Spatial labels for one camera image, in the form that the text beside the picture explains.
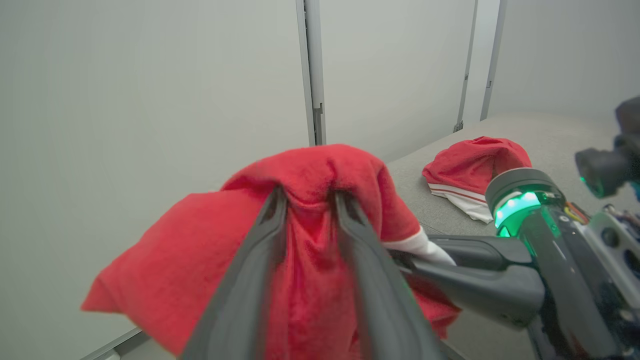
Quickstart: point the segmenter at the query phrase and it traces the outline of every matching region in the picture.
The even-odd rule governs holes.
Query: white stripe
[[[453,197],[456,197],[456,198],[458,198],[460,200],[468,201],[471,204],[480,204],[480,205],[485,205],[486,206],[486,202],[484,202],[484,201],[480,201],[480,200],[477,200],[477,199],[470,199],[470,198],[468,198],[466,196],[461,196],[461,195],[458,195],[456,193],[441,192],[441,191],[438,191],[438,190],[432,190],[431,194],[432,195],[436,195],[436,196],[441,196],[441,197],[453,196]]]
[[[457,188],[455,186],[450,186],[450,185],[431,184],[431,183],[427,183],[427,185],[429,185],[429,189],[431,190],[449,190],[450,192],[462,193],[462,194],[471,196],[475,199],[484,201],[484,194],[482,193],[474,193],[474,192],[470,192],[469,190]]]
[[[419,258],[432,263],[443,265],[455,265],[456,262],[442,250],[441,247],[429,241],[429,237],[424,232],[422,226],[417,234],[400,241],[384,241],[382,243],[387,249],[410,252]]]

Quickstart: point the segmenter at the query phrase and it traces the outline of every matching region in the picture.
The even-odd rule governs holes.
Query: green light ring
[[[534,192],[526,192],[518,197],[507,200],[493,215],[496,229],[511,215],[534,206],[540,206],[538,196],[536,196]]]

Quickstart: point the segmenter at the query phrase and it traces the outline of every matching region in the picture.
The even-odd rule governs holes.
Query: folded cloth
[[[449,199],[473,220],[493,220],[484,199],[491,180],[512,168],[531,167],[529,155],[508,139],[482,136],[440,151],[422,170],[431,193]]]
[[[289,199],[287,252],[272,284],[266,359],[358,357],[353,283],[327,201],[332,190],[358,199],[387,247],[453,264],[397,196],[382,161],[345,145],[310,147],[253,163],[218,192],[182,199],[99,274],[82,309],[126,314],[179,355],[277,184]],[[459,309],[428,286],[414,295],[444,337]]]

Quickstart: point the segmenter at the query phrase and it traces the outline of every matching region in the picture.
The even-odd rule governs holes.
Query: gray table
[[[617,124],[594,123],[544,113],[512,113],[486,119],[388,164],[400,197],[427,233],[494,235],[492,223],[471,220],[447,199],[431,195],[422,176],[424,165],[452,144],[479,136],[508,138],[528,153],[533,167],[546,172],[567,196],[594,213],[607,203],[640,211],[629,186],[615,198],[598,200],[581,183],[573,155],[588,147],[611,149]],[[449,329],[448,344],[470,360],[534,359],[524,331],[516,332],[464,311]]]

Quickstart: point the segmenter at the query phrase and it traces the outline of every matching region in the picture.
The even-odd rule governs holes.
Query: white wall
[[[473,0],[321,0],[326,141],[393,161],[453,132]]]
[[[290,0],[0,3],[0,357],[124,334],[93,278],[172,204],[308,145]]]
[[[489,117],[546,111],[608,122],[640,95],[640,1],[507,1]]]

